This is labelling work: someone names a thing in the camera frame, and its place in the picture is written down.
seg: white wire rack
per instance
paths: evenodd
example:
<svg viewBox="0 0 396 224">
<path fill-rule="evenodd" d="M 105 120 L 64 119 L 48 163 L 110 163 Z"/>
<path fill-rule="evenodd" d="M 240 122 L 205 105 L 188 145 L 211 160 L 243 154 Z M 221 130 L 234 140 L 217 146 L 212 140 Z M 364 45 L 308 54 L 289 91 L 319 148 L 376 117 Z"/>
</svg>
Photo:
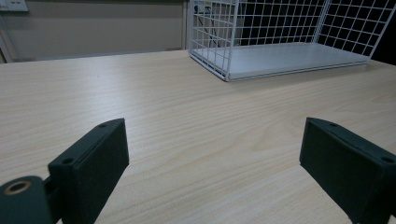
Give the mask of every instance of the white wire rack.
<svg viewBox="0 0 396 224">
<path fill-rule="evenodd" d="M 394 0 L 191 1 L 191 57 L 229 81 L 367 63 Z"/>
</svg>

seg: wood grain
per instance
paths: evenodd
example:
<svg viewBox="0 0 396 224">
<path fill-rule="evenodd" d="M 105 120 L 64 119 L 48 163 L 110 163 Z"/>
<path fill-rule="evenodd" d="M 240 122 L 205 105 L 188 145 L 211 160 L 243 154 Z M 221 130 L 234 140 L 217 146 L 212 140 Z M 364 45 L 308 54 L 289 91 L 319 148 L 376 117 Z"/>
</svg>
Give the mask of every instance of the wood grain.
<svg viewBox="0 0 396 224">
<path fill-rule="evenodd" d="M 305 118 L 396 153 L 395 74 L 370 62 L 225 83 L 186 51 L 0 64 L 0 184 L 47 177 L 125 118 L 131 164 L 97 223 L 350 223 L 299 165 Z"/>
</svg>

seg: light wood tabletop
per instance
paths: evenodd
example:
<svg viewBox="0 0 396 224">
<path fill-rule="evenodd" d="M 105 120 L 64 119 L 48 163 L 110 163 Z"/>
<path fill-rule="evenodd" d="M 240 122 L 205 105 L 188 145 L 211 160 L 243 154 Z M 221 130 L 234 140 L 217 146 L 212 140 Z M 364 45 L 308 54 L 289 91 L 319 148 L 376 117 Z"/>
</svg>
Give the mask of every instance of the light wood tabletop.
<svg viewBox="0 0 396 224">
<path fill-rule="evenodd" d="M 131 163 L 96 223 L 350 223 L 300 166 L 306 117 L 396 153 L 396 67 L 226 83 L 187 51 L 0 64 L 0 185 L 125 118 Z"/>
</svg>

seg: wall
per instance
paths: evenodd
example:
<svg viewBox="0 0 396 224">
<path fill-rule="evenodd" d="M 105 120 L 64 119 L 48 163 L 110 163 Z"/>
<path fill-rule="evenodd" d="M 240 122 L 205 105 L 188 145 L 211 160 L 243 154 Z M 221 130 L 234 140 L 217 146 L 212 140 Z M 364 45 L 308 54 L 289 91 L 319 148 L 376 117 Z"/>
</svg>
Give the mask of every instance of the wall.
<svg viewBox="0 0 396 224">
<path fill-rule="evenodd" d="M 183 1 L 27 0 L 1 14 L 22 61 L 182 48 Z"/>
</svg>

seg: metal grid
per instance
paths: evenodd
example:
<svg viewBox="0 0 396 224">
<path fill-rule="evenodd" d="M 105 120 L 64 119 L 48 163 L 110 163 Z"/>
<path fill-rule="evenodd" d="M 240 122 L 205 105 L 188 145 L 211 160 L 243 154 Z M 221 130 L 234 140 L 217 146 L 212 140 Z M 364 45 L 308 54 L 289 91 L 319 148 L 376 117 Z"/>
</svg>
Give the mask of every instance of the metal grid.
<svg viewBox="0 0 396 224">
<path fill-rule="evenodd" d="M 304 51 L 301 44 L 306 43 L 307 48 L 328 50 L 336 57 L 349 59 L 348 63 L 321 61 L 306 65 L 300 60 L 302 65 L 298 69 L 294 65 L 295 71 L 366 63 L 395 8 L 394 0 L 191 1 L 190 54 L 225 80 L 233 79 L 233 68 L 237 66 L 255 67 L 251 62 L 242 62 L 244 58 L 254 58 L 245 49 L 257 53 L 258 48 L 266 47 L 262 50 L 273 54 L 280 52 L 274 47 L 268 49 L 268 46 L 282 46 L 285 53 L 290 53 L 285 46 L 296 48 L 298 45 L 297 51 Z M 288 70 L 286 65 L 283 70 L 270 70 L 270 75 L 295 72 Z M 260 71 L 247 72 L 247 76 L 252 74 L 260 76 Z"/>
</svg>

